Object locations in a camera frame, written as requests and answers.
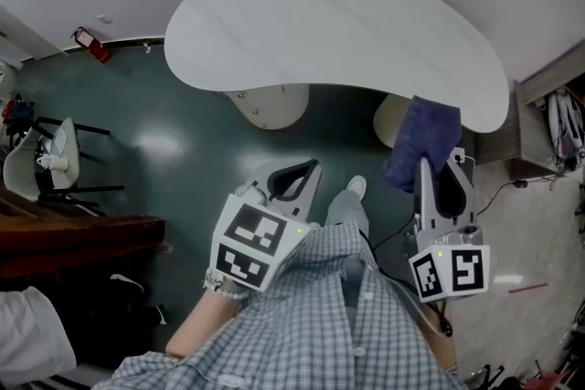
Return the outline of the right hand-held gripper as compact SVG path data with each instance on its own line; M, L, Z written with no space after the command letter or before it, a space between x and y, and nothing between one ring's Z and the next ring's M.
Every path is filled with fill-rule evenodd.
M422 156L415 177L415 253L409 266L420 301L455 300L488 291L491 249L476 221L473 185L463 171L463 147L455 147L444 172L447 213L438 210L438 182Z

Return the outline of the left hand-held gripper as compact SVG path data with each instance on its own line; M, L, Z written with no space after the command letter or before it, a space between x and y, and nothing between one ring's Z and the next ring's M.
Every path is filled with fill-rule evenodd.
M231 281L264 292L281 276L313 230L307 219L322 171L314 158L271 160L228 197L212 237L212 290L226 292Z

